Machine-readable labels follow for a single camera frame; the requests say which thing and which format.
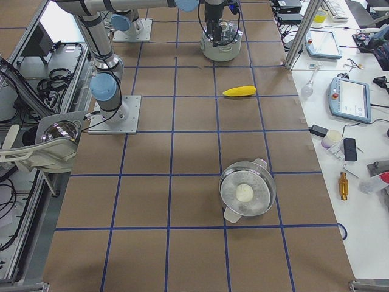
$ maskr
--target keyboard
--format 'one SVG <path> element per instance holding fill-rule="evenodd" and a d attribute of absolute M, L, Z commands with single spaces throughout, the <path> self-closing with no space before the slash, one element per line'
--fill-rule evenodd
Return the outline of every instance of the keyboard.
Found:
<path fill-rule="evenodd" d="M 322 9 L 327 11 L 331 21 L 335 23 L 345 23 L 348 16 L 338 3 L 339 0 L 323 0 Z"/>

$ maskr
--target white table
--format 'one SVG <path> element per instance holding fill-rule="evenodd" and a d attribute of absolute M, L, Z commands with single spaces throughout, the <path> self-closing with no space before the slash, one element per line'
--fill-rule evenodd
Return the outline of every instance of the white table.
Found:
<path fill-rule="evenodd" d="M 357 27 L 353 17 L 350 17 L 347 23 L 341 24 L 330 23 L 326 19 L 321 26 L 325 25 Z M 336 37 L 341 40 L 339 44 L 355 46 L 351 38 L 355 30 L 332 27 L 326 27 L 325 29 L 335 33 Z M 386 90 L 373 83 L 373 78 L 383 75 L 389 76 L 389 72 L 381 70 L 373 54 L 361 54 L 357 49 L 342 49 L 342 52 L 342 59 L 335 61 L 320 60 L 322 68 L 318 71 L 314 80 L 314 93 L 306 102 L 302 102 L 308 125 L 316 124 L 342 132 L 344 125 L 354 123 L 352 120 L 332 116 L 327 98 L 327 90 L 331 80 L 339 72 L 350 70 L 350 67 L 343 67 L 343 64 L 349 64 L 348 58 L 365 66 L 364 70 L 352 69 L 349 72 L 350 79 L 369 84 L 371 103 L 389 106 L 389 95 Z M 292 75 L 298 92 L 311 78 L 312 71 L 309 70 L 309 64 L 316 61 L 318 60 L 312 59 L 306 52 L 303 52 L 297 60 L 292 69 Z M 371 113 L 372 120 L 389 120 L 389 109 L 372 107 Z M 357 146 L 364 152 L 358 151 L 358 161 L 348 162 L 347 164 L 348 168 L 359 175 L 361 179 L 370 176 L 366 167 L 367 164 L 389 159 L 388 129 L 389 123 L 385 122 L 346 127 L 345 136 L 355 138 Z M 321 138 L 312 135 L 312 141 L 322 168 L 336 219 L 348 231 L 348 238 L 344 241 L 344 244 L 355 277 L 357 279 L 389 279 L 389 196 L 381 193 L 366 195 L 360 192 L 357 188 L 359 180 L 348 173 L 349 197 L 348 201 L 342 201 L 339 195 L 338 179 L 345 161 L 339 161 L 335 156 L 328 153 L 320 144 Z"/>

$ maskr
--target bottle with red cap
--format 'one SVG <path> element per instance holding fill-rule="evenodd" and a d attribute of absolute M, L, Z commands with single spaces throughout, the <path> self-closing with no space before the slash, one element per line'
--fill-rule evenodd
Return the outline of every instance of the bottle with red cap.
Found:
<path fill-rule="evenodd" d="M 376 193 L 387 186 L 389 186 L 389 172 L 372 176 L 359 183 L 359 189 L 363 193 Z"/>

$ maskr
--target screen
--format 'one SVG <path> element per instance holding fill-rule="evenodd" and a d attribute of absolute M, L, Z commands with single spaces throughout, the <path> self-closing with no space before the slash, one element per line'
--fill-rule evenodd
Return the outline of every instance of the screen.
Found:
<path fill-rule="evenodd" d="M 366 117 L 365 86 L 340 80 L 340 109 L 343 114 Z"/>
<path fill-rule="evenodd" d="M 311 51 L 315 54 L 322 55 L 339 55 L 338 46 L 336 45 L 334 35 L 331 32 L 310 31 L 312 43 Z"/>

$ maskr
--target white cup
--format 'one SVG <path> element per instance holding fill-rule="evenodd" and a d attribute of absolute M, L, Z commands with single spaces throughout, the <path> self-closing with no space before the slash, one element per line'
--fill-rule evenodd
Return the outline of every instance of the white cup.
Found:
<path fill-rule="evenodd" d="M 324 136 L 322 140 L 322 146 L 324 148 L 329 148 L 341 140 L 342 134 L 340 134 L 340 132 L 338 132 L 337 130 L 328 130 L 326 136 Z"/>

